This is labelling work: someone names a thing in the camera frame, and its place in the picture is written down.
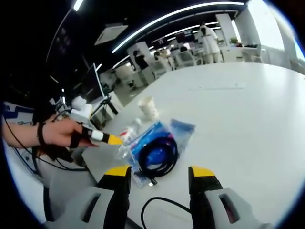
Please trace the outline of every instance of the desk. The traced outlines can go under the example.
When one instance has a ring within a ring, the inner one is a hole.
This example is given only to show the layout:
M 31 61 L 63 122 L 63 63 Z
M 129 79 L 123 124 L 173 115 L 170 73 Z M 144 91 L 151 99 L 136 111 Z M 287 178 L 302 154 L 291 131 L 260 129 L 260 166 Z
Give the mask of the desk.
M 248 60 L 244 59 L 243 52 L 249 55 L 257 55 L 257 48 L 226 46 L 221 47 L 220 50 L 222 51 L 224 62 L 248 62 Z M 270 63 L 266 49 L 262 49 L 261 58 L 264 63 Z
M 252 205 L 262 222 L 278 223 L 296 201 L 305 179 L 305 80 L 292 70 L 259 63 L 218 63 L 168 72 L 148 86 L 106 126 L 119 132 L 141 115 L 138 100 L 153 96 L 160 119 L 196 125 L 185 153 L 154 187 L 132 182 L 128 216 L 154 196 L 189 206 L 188 166 L 211 169 Z M 98 181 L 116 166 L 117 147 L 102 144 L 83 157 Z M 147 228 L 192 228 L 191 216 L 162 201 L 147 207 Z

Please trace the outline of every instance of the gray floor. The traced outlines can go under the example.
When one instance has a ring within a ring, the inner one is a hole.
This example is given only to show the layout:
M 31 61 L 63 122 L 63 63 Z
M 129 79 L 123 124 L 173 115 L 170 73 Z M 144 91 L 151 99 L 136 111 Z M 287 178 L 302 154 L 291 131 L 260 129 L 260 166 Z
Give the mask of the gray floor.
M 138 94 L 140 94 L 146 87 L 137 88 L 131 90 L 125 86 L 118 86 L 114 92 L 121 101 L 123 106 L 126 106 L 130 101 L 132 101 Z

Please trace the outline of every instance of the chair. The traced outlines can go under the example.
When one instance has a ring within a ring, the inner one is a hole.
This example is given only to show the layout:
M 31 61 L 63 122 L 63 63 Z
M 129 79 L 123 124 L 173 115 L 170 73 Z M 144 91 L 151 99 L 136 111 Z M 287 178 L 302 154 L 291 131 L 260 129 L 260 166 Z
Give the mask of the chair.
M 243 51 L 243 57 L 245 58 L 246 62 L 264 63 L 261 56 L 262 56 L 262 45 L 260 44 L 257 45 L 255 52 L 247 53 Z
M 160 76 L 167 72 L 165 66 L 161 63 L 160 60 L 150 62 L 148 65 L 151 67 L 156 79 L 160 78 Z
M 181 52 L 177 55 L 177 62 L 182 67 L 196 66 L 203 63 L 202 59 L 196 59 L 189 50 Z

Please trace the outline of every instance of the paper cup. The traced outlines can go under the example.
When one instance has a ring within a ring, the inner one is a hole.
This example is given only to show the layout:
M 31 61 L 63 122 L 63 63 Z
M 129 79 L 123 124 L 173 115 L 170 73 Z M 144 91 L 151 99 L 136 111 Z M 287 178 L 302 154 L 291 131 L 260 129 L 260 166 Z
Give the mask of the paper cup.
M 159 118 L 159 112 L 155 108 L 153 97 L 145 97 L 138 102 L 138 106 L 144 115 L 150 119 L 155 120 Z

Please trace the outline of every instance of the yellow fingertip cap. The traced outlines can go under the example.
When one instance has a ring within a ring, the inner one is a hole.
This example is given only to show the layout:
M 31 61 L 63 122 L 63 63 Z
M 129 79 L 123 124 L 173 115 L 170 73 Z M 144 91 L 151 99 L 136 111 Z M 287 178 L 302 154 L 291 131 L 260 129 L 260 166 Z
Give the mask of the yellow fingertip cap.
M 110 145 L 122 145 L 123 141 L 117 136 L 109 135 L 108 144 L 110 144 Z
M 114 167 L 109 169 L 105 175 L 111 175 L 111 176 L 126 176 L 126 172 L 129 166 L 120 166 L 120 167 Z
M 215 173 L 213 173 L 211 170 L 207 168 L 201 168 L 198 166 L 191 166 L 194 172 L 194 177 L 210 177 L 215 176 Z

